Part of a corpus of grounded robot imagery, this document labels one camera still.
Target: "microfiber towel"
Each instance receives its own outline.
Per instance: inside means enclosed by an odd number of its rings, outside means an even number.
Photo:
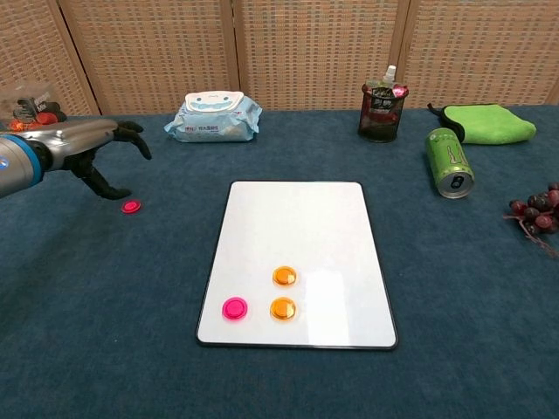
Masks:
[[[499,105],[445,106],[440,111],[427,105],[465,144],[501,145],[527,141],[535,125]]]

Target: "blue tablecloth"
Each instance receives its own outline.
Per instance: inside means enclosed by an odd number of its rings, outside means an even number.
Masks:
[[[470,196],[432,186],[406,110],[396,141],[358,112],[264,112],[256,141],[182,144],[171,115],[96,164],[143,208],[68,172],[0,201],[1,417],[474,418],[559,415],[559,261],[501,219],[559,182],[559,107],[514,111],[536,137],[465,146]],[[399,344],[392,352],[201,347],[195,331],[230,183],[362,183]],[[559,235],[549,237],[559,248]]]

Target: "wicker screen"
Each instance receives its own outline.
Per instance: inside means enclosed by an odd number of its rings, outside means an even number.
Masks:
[[[99,114],[54,0],[0,3],[0,62],[0,86],[49,81],[66,113]]]
[[[397,0],[233,0],[242,90],[265,109],[357,109],[386,71]]]
[[[101,111],[172,113],[237,90],[229,0],[60,0]]]
[[[544,103],[559,69],[559,1],[412,1],[399,66],[407,107]]]
[[[557,76],[557,80],[551,92],[549,92],[548,99],[546,103],[550,103],[552,105],[559,105],[559,76]]]

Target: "wet wipes package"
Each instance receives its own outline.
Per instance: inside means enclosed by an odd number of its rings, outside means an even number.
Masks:
[[[249,141],[262,108],[242,92],[189,93],[165,131],[182,142]]]

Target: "green can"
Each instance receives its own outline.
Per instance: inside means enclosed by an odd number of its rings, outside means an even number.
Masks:
[[[454,131],[434,129],[427,135],[425,145],[440,195],[446,198],[468,195],[473,188],[473,172]]]

